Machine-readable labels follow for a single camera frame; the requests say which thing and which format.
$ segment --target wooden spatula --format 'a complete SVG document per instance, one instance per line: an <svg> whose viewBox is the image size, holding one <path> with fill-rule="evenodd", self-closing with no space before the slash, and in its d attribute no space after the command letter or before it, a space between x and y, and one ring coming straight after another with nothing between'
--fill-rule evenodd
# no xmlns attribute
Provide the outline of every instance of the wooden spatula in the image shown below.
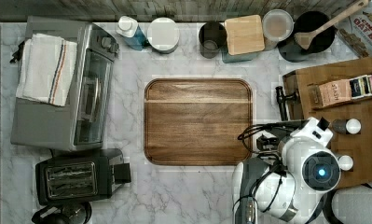
<svg viewBox="0 0 372 224"><path fill-rule="evenodd" d="M343 19L349 17L351 14L360 10L361 8L366 7L369 1L370 0L359 0L355 2L353 5L351 5L346 10L344 10L339 15L337 15L334 19L326 22L323 26L321 26L319 29L315 31L312 31L309 33L296 33L294 35L296 42L298 43L299 46L301 46L301 48L308 49L310 47L311 41L313 40L314 37L316 37L316 35L330 28L335 23L342 21Z"/></svg>

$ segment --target marble countertop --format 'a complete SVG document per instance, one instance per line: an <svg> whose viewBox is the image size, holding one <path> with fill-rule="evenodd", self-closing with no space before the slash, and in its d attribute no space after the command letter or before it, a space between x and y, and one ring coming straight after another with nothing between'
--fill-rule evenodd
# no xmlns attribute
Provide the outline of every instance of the marble countertop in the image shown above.
<svg viewBox="0 0 372 224"><path fill-rule="evenodd" d="M114 63L103 148L118 147L131 163L132 182L109 200L92 203L90 223L231 223L231 176L234 166L158 166L144 154L145 86L159 77L235 77L253 90L254 123L280 119L274 88L282 75L298 68L355 59L336 38L332 47L308 61L289 63L278 50L261 52L256 59L223 63L199 53L202 23L180 23L177 50L163 55L151 48L135 51L116 34L115 23L97 23L120 44ZM141 23L146 30L148 23ZM47 149L10 144L19 68L11 54L24 38L25 23L1 23L1 222L30 223L40 208L34 166L49 159ZM282 223L260 215L260 223ZM319 217L313 223L327 223Z"/></svg>

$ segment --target white towel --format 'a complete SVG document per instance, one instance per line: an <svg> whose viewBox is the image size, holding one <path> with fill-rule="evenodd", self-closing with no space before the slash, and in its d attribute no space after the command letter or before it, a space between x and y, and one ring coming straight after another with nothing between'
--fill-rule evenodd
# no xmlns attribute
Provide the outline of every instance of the white towel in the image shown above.
<svg viewBox="0 0 372 224"><path fill-rule="evenodd" d="M25 42L16 96L64 106L76 64L77 44L37 34Z"/></svg>

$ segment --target toaster oven window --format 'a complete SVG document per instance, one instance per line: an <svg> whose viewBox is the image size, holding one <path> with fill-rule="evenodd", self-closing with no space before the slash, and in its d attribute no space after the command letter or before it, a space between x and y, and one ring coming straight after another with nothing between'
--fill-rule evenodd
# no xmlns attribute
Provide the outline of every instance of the toaster oven window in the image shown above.
<svg viewBox="0 0 372 224"><path fill-rule="evenodd" d="M108 78L112 62L87 50L76 123L75 145L102 142Z"/></svg>

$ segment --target white container lid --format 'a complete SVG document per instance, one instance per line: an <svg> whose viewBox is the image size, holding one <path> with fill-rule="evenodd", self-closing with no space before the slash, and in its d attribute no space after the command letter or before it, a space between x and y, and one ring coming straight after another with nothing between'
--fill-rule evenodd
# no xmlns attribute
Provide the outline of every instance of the white container lid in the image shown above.
<svg viewBox="0 0 372 224"><path fill-rule="evenodd" d="M153 20L147 30L147 39L151 47L157 50L170 50L177 46L180 31L177 24L169 18Z"/></svg>
<svg viewBox="0 0 372 224"><path fill-rule="evenodd" d="M349 171L353 167L353 159L350 156L341 156L338 165L341 170Z"/></svg>
<svg viewBox="0 0 372 224"><path fill-rule="evenodd" d="M349 133L356 134L361 131L361 123L358 119L350 119L346 122L346 130Z"/></svg>
<svg viewBox="0 0 372 224"><path fill-rule="evenodd" d="M123 16L119 18L117 33L126 37L133 37L136 33L138 22L131 17Z"/></svg>
<svg viewBox="0 0 372 224"><path fill-rule="evenodd" d="M280 20L282 20L282 22L284 23L282 25L285 26L284 34L280 36L273 35L268 30L269 24L278 23L276 21L272 21L272 20L277 20L277 18L280 18ZM293 29L294 29L293 18L290 16L290 14L288 14L288 12L281 10L281 9L273 9L269 11L262 20L262 30L264 32L264 37L266 37L267 39L271 41L276 41L276 42L283 41L288 36L290 36L291 33L293 33Z"/></svg>

